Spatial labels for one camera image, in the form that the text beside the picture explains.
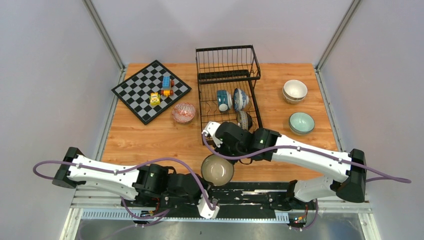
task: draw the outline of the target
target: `black wire dish rack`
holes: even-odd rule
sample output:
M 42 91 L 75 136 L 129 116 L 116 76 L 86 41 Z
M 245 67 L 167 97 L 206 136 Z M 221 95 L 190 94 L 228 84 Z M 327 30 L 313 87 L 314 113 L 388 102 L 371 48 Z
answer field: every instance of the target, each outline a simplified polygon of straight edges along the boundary
M 256 80 L 261 78 L 261 69 L 252 45 L 197 48 L 196 66 L 202 130 L 209 122 L 237 124 L 234 108 L 220 113 L 217 102 L 218 90 L 227 90 L 232 96 L 236 88 L 242 89 L 249 97 L 249 103 L 243 109 L 252 117 L 249 131 L 262 128 L 254 91 Z M 212 145 L 212 138 L 208 138 L 207 143 Z

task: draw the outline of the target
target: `black and white checkered board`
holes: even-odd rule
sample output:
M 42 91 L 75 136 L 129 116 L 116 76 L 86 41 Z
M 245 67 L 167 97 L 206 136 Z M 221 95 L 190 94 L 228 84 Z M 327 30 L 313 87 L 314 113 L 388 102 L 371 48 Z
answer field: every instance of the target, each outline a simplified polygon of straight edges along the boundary
M 156 92 L 160 94 L 164 76 L 169 76 L 171 80 L 174 80 L 173 95 L 161 95 L 160 104 L 152 106 L 150 105 L 150 94 Z M 146 125 L 190 92 L 191 89 L 158 60 L 155 60 L 114 87 L 112 92 Z

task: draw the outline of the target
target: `dish rack upper shelf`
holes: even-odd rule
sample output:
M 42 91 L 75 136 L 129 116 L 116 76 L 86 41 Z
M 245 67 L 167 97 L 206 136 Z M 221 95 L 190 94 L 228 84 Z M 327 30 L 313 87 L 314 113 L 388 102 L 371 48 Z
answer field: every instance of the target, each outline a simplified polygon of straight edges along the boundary
M 253 45 L 222 46 L 196 49 L 199 84 L 251 81 L 261 78 Z

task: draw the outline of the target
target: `toy vehicle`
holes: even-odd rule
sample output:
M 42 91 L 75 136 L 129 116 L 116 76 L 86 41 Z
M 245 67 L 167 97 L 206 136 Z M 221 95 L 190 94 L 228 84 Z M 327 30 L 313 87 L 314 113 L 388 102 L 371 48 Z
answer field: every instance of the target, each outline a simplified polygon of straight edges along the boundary
M 161 95 L 169 97 L 174 95 L 172 87 L 174 86 L 174 80 L 171 80 L 169 76 L 164 76 L 162 80 L 162 90 L 160 91 Z
M 157 92 L 150 93 L 150 105 L 156 106 L 161 104 L 161 95 Z

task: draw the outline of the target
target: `wood surface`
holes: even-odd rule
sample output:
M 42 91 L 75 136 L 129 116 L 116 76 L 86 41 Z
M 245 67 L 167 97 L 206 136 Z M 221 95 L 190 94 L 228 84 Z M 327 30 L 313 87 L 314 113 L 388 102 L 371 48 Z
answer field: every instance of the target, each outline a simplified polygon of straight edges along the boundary
M 144 63 L 130 64 L 125 79 L 146 65 Z M 211 153 L 202 145 L 201 140 L 196 64 L 168 63 L 164 65 L 192 88 L 178 103 L 188 102 L 196 107 L 194 120 L 187 125 L 176 123 L 171 115 L 173 109 L 171 106 L 152 122 L 144 125 L 119 100 L 102 161 L 119 165 L 136 165 L 157 158 L 173 157 L 183 160 L 200 174 L 202 161 Z M 337 150 L 312 64 L 262 63 L 260 69 L 261 79 L 257 81 L 254 91 L 263 127 L 306 144 Z M 300 104 L 291 105 L 283 99 L 283 85 L 291 79 L 302 81 L 308 88 L 308 94 L 304 102 Z M 295 112 L 305 112 L 313 117 L 315 129 L 310 134 L 297 136 L 290 131 L 289 116 Z M 174 166 L 178 173 L 188 173 L 176 162 L 163 161 L 160 164 Z M 286 182 L 295 179 L 308 180 L 320 175 L 318 172 L 294 164 L 263 160 L 253 162 L 251 165 L 237 163 L 232 180 Z

